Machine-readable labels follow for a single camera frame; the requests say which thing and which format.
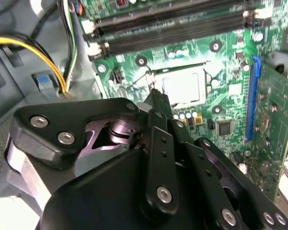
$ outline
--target mounting hole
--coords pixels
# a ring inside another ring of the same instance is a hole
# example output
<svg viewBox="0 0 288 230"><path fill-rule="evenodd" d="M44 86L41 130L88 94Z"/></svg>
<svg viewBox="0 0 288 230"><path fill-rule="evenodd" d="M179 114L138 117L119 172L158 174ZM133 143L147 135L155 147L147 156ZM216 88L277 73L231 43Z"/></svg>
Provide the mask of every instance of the mounting hole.
<svg viewBox="0 0 288 230"><path fill-rule="evenodd" d="M143 67L147 65L147 58L144 56L139 55L136 59L135 59L135 64L139 67Z"/></svg>
<svg viewBox="0 0 288 230"><path fill-rule="evenodd" d="M142 136L143 136L143 133L142 133L142 132L138 132L138 133L135 133L135 134L133 135L133 137L134 137L135 139L141 139Z"/></svg>
<svg viewBox="0 0 288 230"><path fill-rule="evenodd" d="M164 152L164 151L162 151L162 152L160 152L161 153L161 156L163 156L164 158L166 158L168 155L167 155L167 153L166 152Z"/></svg>
<svg viewBox="0 0 288 230"><path fill-rule="evenodd" d="M278 65L275 67L275 70L279 73L284 73L284 70L285 70L285 66L283 64L281 65Z"/></svg>
<svg viewBox="0 0 288 230"><path fill-rule="evenodd" d="M206 174L207 174L207 176L209 176L209 177L212 176L212 174L211 174L211 172L210 172L209 170L206 170Z"/></svg>

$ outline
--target bolt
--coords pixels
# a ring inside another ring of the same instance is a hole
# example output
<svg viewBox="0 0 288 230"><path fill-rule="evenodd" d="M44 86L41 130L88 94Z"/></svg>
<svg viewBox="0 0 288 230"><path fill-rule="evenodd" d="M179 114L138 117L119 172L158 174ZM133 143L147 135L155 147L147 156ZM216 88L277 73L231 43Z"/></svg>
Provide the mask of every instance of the bolt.
<svg viewBox="0 0 288 230"><path fill-rule="evenodd" d="M163 186L157 188L157 196L163 203L168 204L172 201L171 192Z"/></svg>
<svg viewBox="0 0 288 230"><path fill-rule="evenodd" d="M275 216L278 222L280 222L282 225L286 225L285 219L279 213L275 213Z"/></svg>
<svg viewBox="0 0 288 230"><path fill-rule="evenodd" d="M127 103L127 107L129 108L129 109L131 109L131 110L135 110L136 109L136 107L135 107L135 105L134 104L132 104L132 103Z"/></svg>
<svg viewBox="0 0 288 230"><path fill-rule="evenodd" d="M274 220L273 220L272 216L271 216L269 213L263 212L263 215L264 215L265 220L266 220L269 224L274 225Z"/></svg>
<svg viewBox="0 0 288 230"><path fill-rule="evenodd" d="M247 157L249 157L249 156L251 155L251 151L249 151L249 150L245 151L245 152L244 152L244 155L247 156Z"/></svg>
<svg viewBox="0 0 288 230"><path fill-rule="evenodd" d="M61 132L58 135L58 140L64 145L71 145L75 142L75 137L69 132Z"/></svg>
<svg viewBox="0 0 288 230"><path fill-rule="evenodd" d="M206 146L210 146L210 143L209 143L208 140L204 140L204 144L205 144Z"/></svg>
<svg viewBox="0 0 288 230"><path fill-rule="evenodd" d="M48 120L42 116L32 117L30 119L30 123L31 123L31 125L33 125L34 127L37 127L37 128L44 128L49 124Z"/></svg>
<svg viewBox="0 0 288 230"><path fill-rule="evenodd" d="M158 117L160 117L160 118L162 118L162 114L160 113L160 112L156 112L156 115L158 116Z"/></svg>
<svg viewBox="0 0 288 230"><path fill-rule="evenodd" d="M104 65L99 65L99 66L98 66L98 71L99 71L99 72L104 73L104 72L106 72L106 70L107 70L107 69L106 69L106 67L105 67Z"/></svg>
<svg viewBox="0 0 288 230"><path fill-rule="evenodd" d="M183 123L182 122L180 122L180 121L177 121L176 122L176 124L180 127L180 128L182 128L183 127Z"/></svg>
<svg viewBox="0 0 288 230"><path fill-rule="evenodd" d="M229 225L235 226L237 224L236 218L228 209L225 208L222 210L222 216Z"/></svg>

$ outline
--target ram slot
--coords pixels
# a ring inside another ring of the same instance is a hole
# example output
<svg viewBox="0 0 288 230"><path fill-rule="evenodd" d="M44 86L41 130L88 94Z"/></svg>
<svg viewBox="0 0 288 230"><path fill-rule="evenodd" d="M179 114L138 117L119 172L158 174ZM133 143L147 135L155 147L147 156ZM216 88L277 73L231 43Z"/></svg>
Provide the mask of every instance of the ram slot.
<svg viewBox="0 0 288 230"><path fill-rule="evenodd" d="M110 55L137 52L148 48L198 39L243 28L242 12L197 20L193 23L175 26L175 29L152 31L122 39L108 41Z"/></svg>
<svg viewBox="0 0 288 230"><path fill-rule="evenodd" d="M128 14L98 19L96 20L96 31L98 34L104 35L134 28L146 28L156 22L186 17L199 12L220 10L242 3L244 3L244 0L199 0L192 2L192 5L180 4L177 7L172 6L171 8L167 3L165 9L157 8L154 11L152 8L149 8L147 9L147 12L143 12L145 9L139 9L139 11L143 12L142 15L135 11Z"/></svg>

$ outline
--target motherboard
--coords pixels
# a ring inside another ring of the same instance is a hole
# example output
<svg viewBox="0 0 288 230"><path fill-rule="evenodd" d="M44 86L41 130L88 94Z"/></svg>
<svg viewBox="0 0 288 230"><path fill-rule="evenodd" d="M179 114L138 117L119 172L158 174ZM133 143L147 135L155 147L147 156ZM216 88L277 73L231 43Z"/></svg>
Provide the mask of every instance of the motherboard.
<svg viewBox="0 0 288 230"><path fill-rule="evenodd" d="M288 67L273 58L288 50L288 0L80 3L103 97L138 103L159 89L193 139L211 139L274 200L288 152Z"/></svg>

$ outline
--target black wire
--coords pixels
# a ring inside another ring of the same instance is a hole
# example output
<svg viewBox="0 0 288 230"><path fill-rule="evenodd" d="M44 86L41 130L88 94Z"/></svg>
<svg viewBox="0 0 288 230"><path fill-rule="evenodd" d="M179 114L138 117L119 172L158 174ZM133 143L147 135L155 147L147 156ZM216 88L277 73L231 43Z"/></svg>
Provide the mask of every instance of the black wire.
<svg viewBox="0 0 288 230"><path fill-rule="evenodd" d="M37 36L40 34L45 22L48 20L48 18L58 9L57 1L55 0L47 9L45 14L40 18L38 23L36 24L33 32L31 33L30 36L33 40L37 38ZM20 50L23 50L24 47L22 46L8 46L9 49L12 52L18 52Z"/></svg>
<svg viewBox="0 0 288 230"><path fill-rule="evenodd" d="M11 3L8 4L6 7L4 7L2 10L0 10L0 14L3 14L6 11L9 11L11 8L13 8L19 0L11 0Z"/></svg>
<svg viewBox="0 0 288 230"><path fill-rule="evenodd" d="M67 41L68 41L68 55L67 55L67 61L66 61L66 65L64 68L64 74L63 74L63 78L65 80L67 80L68 70L71 68L71 65L72 65L72 34L71 34L69 27L68 27L68 23L67 23L68 18L66 18L66 15L64 13L63 0L59 0L58 4L59 4L60 16L61 16L62 21L63 21L63 25L65 28Z"/></svg>

